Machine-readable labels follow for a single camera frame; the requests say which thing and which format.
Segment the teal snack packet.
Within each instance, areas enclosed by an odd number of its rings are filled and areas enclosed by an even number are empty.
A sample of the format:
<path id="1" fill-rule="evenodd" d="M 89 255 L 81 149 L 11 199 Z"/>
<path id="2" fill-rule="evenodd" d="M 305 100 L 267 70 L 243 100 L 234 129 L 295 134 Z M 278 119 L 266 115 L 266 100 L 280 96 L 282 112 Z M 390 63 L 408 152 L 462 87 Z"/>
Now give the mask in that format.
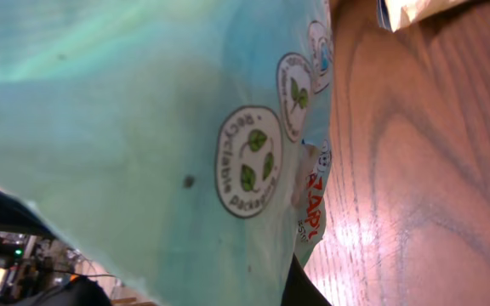
<path id="1" fill-rule="evenodd" d="M 326 1 L 0 1 L 0 189 L 165 305 L 278 305 Z"/>

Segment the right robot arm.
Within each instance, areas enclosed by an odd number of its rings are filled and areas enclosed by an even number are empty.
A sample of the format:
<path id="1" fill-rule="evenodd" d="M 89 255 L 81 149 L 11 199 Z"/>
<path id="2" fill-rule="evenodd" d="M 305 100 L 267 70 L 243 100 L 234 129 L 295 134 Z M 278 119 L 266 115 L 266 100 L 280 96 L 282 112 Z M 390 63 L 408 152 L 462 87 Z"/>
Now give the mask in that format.
<path id="1" fill-rule="evenodd" d="M 0 231 L 39 235 L 50 240 L 57 238 L 38 217 L 2 191 L 0 191 Z M 26 262 L 22 255 L 16 253 L 18 250 L 17 247 L 4 243 L 0 237 L 0 261 L 5 269 Z M 292 260 L 279 301 L 281 306 L 328 304 L 327 299 L 306 276 L 297 258 Z M 111 301 L 102 292 L 101 286 L 89 280 L 86 275 L 76 275 L 73 280 L 64 285 L 54 286 L 44 291 L 36 289 L 27 297 L 14 298 L 5 292 L 0 293 L 0 305 L 107 306 L 110 304 Z"/>

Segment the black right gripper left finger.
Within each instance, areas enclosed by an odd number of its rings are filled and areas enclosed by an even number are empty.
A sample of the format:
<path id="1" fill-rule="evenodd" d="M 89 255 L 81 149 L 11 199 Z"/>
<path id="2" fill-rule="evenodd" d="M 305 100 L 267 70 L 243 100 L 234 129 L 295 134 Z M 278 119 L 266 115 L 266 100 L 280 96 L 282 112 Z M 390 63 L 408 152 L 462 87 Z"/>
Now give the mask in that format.
<path id="1" fill-rule="evenodd" d="M 17 199 L 0 190 L 0 231 L 55 238 L 56 235 Z"/>

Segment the yellow snack bag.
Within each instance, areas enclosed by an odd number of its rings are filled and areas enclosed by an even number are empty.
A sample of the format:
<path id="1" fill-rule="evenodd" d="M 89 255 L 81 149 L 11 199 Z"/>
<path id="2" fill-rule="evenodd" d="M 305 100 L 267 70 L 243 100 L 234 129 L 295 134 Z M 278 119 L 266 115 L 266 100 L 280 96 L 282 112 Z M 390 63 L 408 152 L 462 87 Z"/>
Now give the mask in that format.
<path id="1" fill-rule="evenodd" d="M 379 26 L 395 32 L 469 0 L 377 0 Z"/>

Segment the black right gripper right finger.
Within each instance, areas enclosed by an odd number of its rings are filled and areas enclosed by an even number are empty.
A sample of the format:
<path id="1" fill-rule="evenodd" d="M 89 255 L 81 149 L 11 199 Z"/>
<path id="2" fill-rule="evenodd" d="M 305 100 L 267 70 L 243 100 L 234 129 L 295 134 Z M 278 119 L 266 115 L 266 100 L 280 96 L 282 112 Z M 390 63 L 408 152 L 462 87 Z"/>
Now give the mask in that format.
<path id="1" fill-rule="evenodd" d="M 308 278 L 295 255 L 288 271 L 281 306 L 331 306 Z"/>

